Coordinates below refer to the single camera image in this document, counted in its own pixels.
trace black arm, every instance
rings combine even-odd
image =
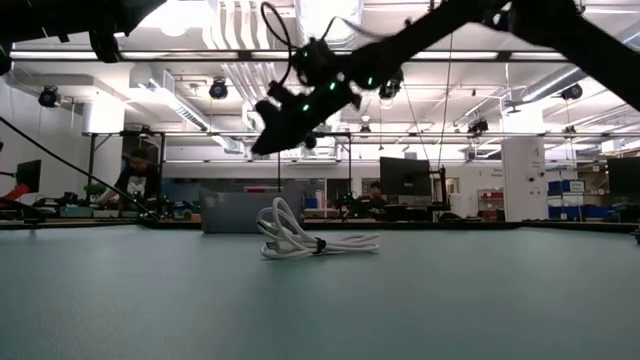
[[[266,155],[297,147],[320,123],[354,102],[350,81],[363,89],[375,89],[412,56],[468,22],[512,31],[532,44],[553,47],[640,111],[640,97],[633,95],[637,90],[633,89],[634,82],[630,79],[640,68],[640,55],[582,18],[572,0],[513,0],[511,16],[502,23],[508,28],[498,28],[491,19],[507,3],[508,0],[443,2],[398,34],[365,45],[341,59],[339,69],[332,71],[334,75],[323,76],[326,81],[314,84],[311,94],[291,96],[290,102],[286,97],[279,98],[281,110],[268,100],[259,102],[256,110],[267,126],[252,151]],[[299,51],[306,53],[309,46],[313,43]],[[338,73],[342,73],[344,80],[336,80]],[[283,89],[278,86],[274,84],[274,91],[270,90],[269,95],[282,93]]]

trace white wall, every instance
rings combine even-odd
[[[87,168],[89,139],[81,136],[82,116],[76,114],[72,126],[70,111],[44,109],[38,105],[35,97],[10,88],[1,78],[0,116],[62,158],[83,169]],[[41,159],[42,195],[61,197],[65,191],[84,194],[86,177],[44,154],[3,124],[0,124],[0,138],[5,144],[0,153],[1,171],[15,172],[18,163]],[[0,195],[8,193],[14,187],[13,179],[0,176]],[[35,197],[36,195],[27,195],[21,200],[31,203]]]

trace desk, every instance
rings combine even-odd
[[[0,358],[640,353],[640,250],[628,235],[380,233],[379,254],[268,261],[257,235],[136,226],[0,232]]]

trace white column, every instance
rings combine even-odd
[[[503,131],[544,132],[542,109],[529,106],[519,113],[505,114]],[[547,219],[547,178],[542,137],[514,137],[502,141],[505,215],[507,221]]]
[[[93,102],[84,105],[84,132],[116,133],[124,129],[124,103],[111,95],[101,94]],[[100,144],[104,137],[99,137]],[[113,136],[95,150],[93,174],[114,184],[120,175],[122,138]]]

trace wire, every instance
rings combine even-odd
[[[442,160],[442,147],[444,146],[444,131],[445,126],[447,125],[447,110],[449,110],[449,85],[451,84],[451,65],[452,58],[451,55],[453,53],[453,34],[450,35],[449,40],[449,65],[447,68],[447,89],[446,94],[444,94],[444,115],[442,119],[442,131],[440,132],[440,150],[438,150],[438,169],[440,169],[440,160]]]
[[[564,101],[565,106],[566,106],[566,113],[567,113],[567,124],[571,124],[571,114],[569,111],[569,101],[565,100]],[[576,172],[576,174],[578,173],[578,164],[576,161],[576,153],[573,150],[573,133],[571,131],[569,131],[569,144],[570,144],[570,151],[571,151],[571,160],[573,163],[573,171]],[[562,196],[562,206],[564,207],[564,196]],[[578,201],[577,203],[578,206],[578,220],[580,222],[582,222],[582,208],[580,206],[580,201]]]
[[[345,18],[342,18],[342,17],[339,17],[339,16],[334,16],[333,18],[331,18],[331,21],[329,21],[329,25],[327,26],[327,30],[324,31],[324,34],[322,34],[322,37],[320,39],[324,40],[327,37],[327,35],[329,35],[329,30],[331,30],[331,28],[333,27],[333,23],[336,20],[342,20],[342,22],[345,23],[345,25],[347,25],[348,27],[350,27],[353,31],[355,31],[355,32],[357,32],[357,33],[359,33],[361,35],[365,35],[367,37],[375,39],[375,40],[382,40],[382,39],[385,39],[385,38],[388,38],[388,37],[391,37],[391,36],[394,35],[394,34],[389,34],[389,35],[377,34],[377,33],[374,33],[372,31],[369,31],[369,30],[367,30],[367,29],[365,29],[365,28],[363,28],[361,26],[358,26],[358,25],[352,23],[351,21],[349,21],[349,20],[347,20]]]
[[[276,16],[276,19],[280,23],[280,27],[282,27],[282,32],[284,33],[284,39],[282,39],[280,35],[278,35],[278,33],[273,29],[273,27],[269,23],[265,9],[271,10],[271,12],[273,12],[273,14]],[[262,4],[260,4],[260,15],[262,16],[262,20],[264,21],[265,25],[267,25],[267,29],[269,29],[269,32],[271,33],[271,35],[273,35],[274,38],[276,38],[278,41],[280,41],[282,44],[284,44],[287,47],[287,56],[288,56],[287,70],[285,71],[282,79],[278,82],[278,84],[282,86],[284,85],[284,82],[287,81],[287,78],[291,73],[291,67],[293,63],[293,49],[298,49],[298,47],[294,46],[291,43],[291,36],[289,36],[289,30],[287,30],[287,26],[285,25],[284,20],[282,20],[282,16],[280,16],[275,6],[273,6],[268,2],[263,2]]]
[[[109,190],[114,191],[115,193],[117,193],[118,195],[122,196],[123,198],[129,200],[132,204],[134,204],[138,209],[140,209],[143,213],[151,216],[154,220],[159,220],[158,216],[154,213],[152,213],[151,211],[149,211],[146,207],[144,207],[142,204],[138,203],[136,200],[134,200],[131,196],[129,196],[128,194],[124,193],[123,191],[120,191],[118,189],[116,189],[115,187],[107,184],[106,182],[100,180],[99,178],[97,178],[96,176],[89,174],[88,172],[80,169],[79,167],[73,165],[72,163],[68,162],[67,160],[61,158],[60,156],[56,155],[54,152],[52,152],[51,150],[47,149],[46,147],[44,147],[43,145],[41,145],[39,142],[37,142],[36,140],[33,140],[29,135],[25,134],[24,132],[22,132],[22,130],[18,129],[17,127],[15,127],[12,123],[10,123],[8,120],[6,120],[5,118],[3,118],[2,116],[0,116],[0,122],[5,124],[9,129],[13,130],[16,134],[22,136],[22,138],[24,138],[25,140],[27,140],[28,142],[32,143],[33,145],[35,145],[38,149],[44,151],[47,155],[51,156],[52,158],[60,161],[61,163],[67,165],[68,167],[72,168],[73,170],[86,175],[88,177],[90,177],[91,179],[99,182],[100,184],[106,186]]]
[[[407,95],[407,103],[409,103],[409,110],[411,110],[411,117],[413,118],[413,123],[416,126],[416,130],[418,131],[418,138],[420,139],[420,145],[422,145],[422,150],[424,151],[424,156],[429,161],[429,154],[427,153],[427,147],[424,143],[424,139],[422,138],[422,131],[420,130],[420,126],[418,124],[418,119],[416,118],[416,113],[413,111],[413,105],[411,104],[411,99],[409,98],[409,90],[404,86],[404,92]],[[431,171],[431,161],[429,161],[429,171]]]
[[[264,220],[265,215],[271,215],[274,222]],[[293,226],[295,232],[287,229],[281,219]],[[273,199],[272,207],[262,209],[256,221],[260,232],[272,239],[260,251],[268,259],[301,259],[338,252],[376,252],[380,248],[376,242],[379,234],[352,235],[337,241],[325,241],[307,234],[282,198]]]

